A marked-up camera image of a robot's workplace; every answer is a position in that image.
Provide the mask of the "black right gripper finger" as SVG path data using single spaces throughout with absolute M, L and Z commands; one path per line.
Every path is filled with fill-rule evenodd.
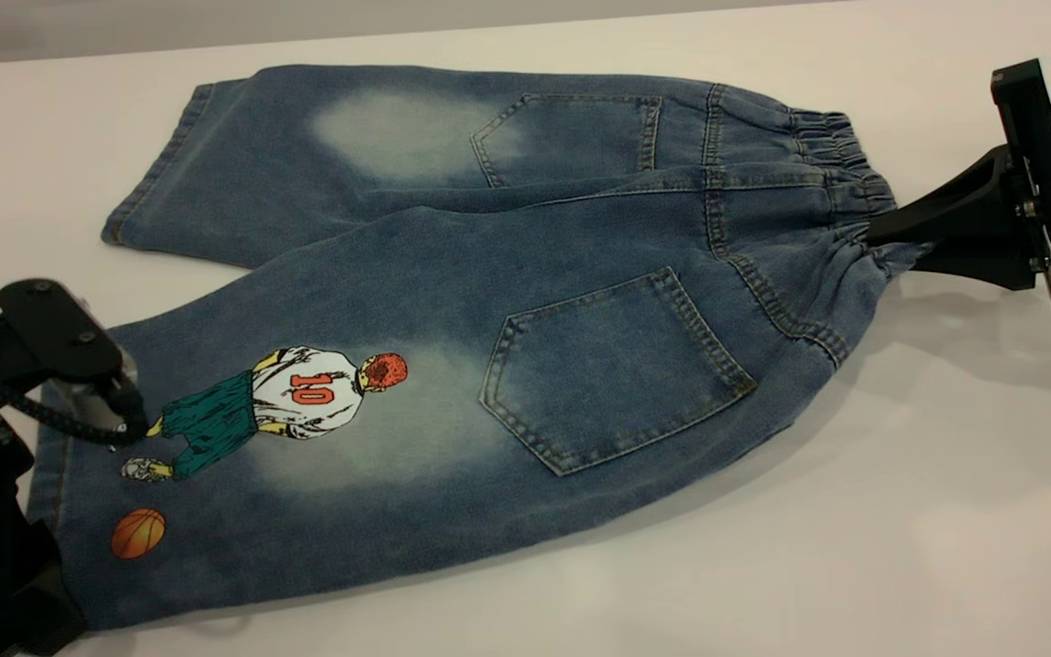
M 1037 273 L 1018 251 L 980 246 L 935 246 L 911 267 L 918 273 L 980 280 L 1010 291 L 1034 288 Z
M 1004 192 L 1010 162 L 1008 146 L 994 147 L 937 190 L 875 217 L 868 245 L 1015 248 L 1019 229 Z

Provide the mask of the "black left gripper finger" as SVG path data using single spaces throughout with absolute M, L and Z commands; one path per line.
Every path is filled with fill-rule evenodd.
M 55 656 L 87 633 L 45 521 L 0 526 L 0 656 Z

